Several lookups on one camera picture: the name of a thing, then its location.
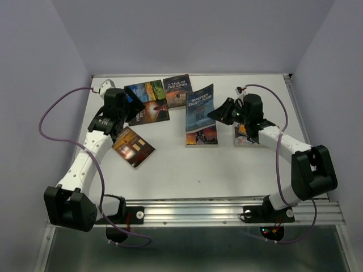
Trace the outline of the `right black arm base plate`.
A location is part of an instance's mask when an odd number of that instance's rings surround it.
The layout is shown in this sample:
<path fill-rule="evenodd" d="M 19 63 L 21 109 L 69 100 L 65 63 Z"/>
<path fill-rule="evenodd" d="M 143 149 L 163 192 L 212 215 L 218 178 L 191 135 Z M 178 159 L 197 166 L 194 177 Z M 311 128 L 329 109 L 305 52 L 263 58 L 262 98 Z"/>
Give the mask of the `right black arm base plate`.
<path fill-rule="evenodd" d="M 293 223 L 294 213 L 291 207 L 282 210 L 267 210 L 262 205 L 244 206 L 240 214 L 240 219 L 245 223 Z"/>

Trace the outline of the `orange Huckleberry Finn book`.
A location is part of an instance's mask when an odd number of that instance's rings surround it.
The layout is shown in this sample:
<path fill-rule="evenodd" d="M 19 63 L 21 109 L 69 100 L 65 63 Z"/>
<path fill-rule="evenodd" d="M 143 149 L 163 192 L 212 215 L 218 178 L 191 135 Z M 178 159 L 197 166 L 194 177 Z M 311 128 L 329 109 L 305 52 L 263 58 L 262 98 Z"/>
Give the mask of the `orange Huckleberry Finn book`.
<path fill-rule="evenodd" d="M 238 125 L 238 134 L 247 137 L 247 132 L 243 124 Z"/>

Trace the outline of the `Nineteen Eighty-Four blue book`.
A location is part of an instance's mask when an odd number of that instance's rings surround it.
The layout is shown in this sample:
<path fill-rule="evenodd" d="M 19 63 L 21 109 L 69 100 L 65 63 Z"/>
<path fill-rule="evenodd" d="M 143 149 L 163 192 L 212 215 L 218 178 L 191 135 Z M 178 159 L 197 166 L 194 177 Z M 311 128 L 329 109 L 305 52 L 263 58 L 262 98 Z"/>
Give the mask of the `Nineteen Eighty-Four blue book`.
<path fill-rule="evenodd" d="M 192 133 L 215 125 L 215 120 L 208 117 L 214 111 L 214 84 L 203 89 L 187 93 L 185 99 L 185 132 Z"/>

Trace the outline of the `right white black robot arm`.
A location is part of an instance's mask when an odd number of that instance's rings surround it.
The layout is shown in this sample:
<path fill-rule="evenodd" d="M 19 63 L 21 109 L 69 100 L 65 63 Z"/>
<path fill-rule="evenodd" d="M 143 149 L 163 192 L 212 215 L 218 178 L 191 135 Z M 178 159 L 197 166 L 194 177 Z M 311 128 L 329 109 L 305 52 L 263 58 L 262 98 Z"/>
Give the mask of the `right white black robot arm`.
<path fill-rule="evenodd" d="M 328 149 L 300 142 L 264 118 L 259 95 L 243 92 L 237 99 L 229 97 L 208 117 L 226 125 L 243 125 L 253 141 L 275 151 L 277 159 L 284 158 L 290 163 L 290 184 L 279 186 L 276 193 L 264 197 L 261 205 L 246 206 L 242 213 L 244 222 L 273 223 L 279 218 L 293 222 L 293 216 L 286 212 L 294 205 L 337 188 Z"/>

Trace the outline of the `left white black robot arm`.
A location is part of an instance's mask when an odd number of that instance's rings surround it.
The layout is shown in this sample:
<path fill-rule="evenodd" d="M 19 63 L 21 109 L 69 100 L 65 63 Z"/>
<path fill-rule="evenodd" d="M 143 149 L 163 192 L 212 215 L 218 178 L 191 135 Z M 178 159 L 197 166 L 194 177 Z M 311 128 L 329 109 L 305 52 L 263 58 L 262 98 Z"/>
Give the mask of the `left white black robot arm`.
<path fill-rule="evenodd" d="M 128 88 L 116 88 L 105 82 L 98 94 L 103 106 L 90 122 L 84 143 L 70 169 L 55 187 L 44 192 L 48 217 L 53 225 L 88 232 L 95 224 L 99 208 L 89 199 L 94 176 L 101 173 L 100 164 L 122 131 L 145 106 Z"/>

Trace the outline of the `Three Days to See book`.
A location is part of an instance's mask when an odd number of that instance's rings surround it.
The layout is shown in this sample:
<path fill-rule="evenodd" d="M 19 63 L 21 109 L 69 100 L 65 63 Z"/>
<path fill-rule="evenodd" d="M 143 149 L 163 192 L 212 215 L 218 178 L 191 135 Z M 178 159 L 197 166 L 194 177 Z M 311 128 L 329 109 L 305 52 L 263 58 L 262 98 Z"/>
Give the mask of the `Three Days to See book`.
<path fill-rule="evenodd" d="M 144 104 L 145 109 L 137 113 L 128 123 L 129 126 L 144 125 L 170 119 L 167 100 L 150 101 Z"/>

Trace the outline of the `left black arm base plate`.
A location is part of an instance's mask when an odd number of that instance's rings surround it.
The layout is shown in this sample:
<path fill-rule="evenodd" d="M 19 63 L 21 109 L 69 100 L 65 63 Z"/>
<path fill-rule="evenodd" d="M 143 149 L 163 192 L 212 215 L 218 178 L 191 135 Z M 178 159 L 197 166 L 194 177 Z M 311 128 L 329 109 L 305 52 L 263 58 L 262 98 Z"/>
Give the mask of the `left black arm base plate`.
<path fill-rule="evenodd" d="M 142 225 L 144 222 L 145 208 L 143 206 L 119 207 L 115 215 L 108 215 L 114 224 Z"/>

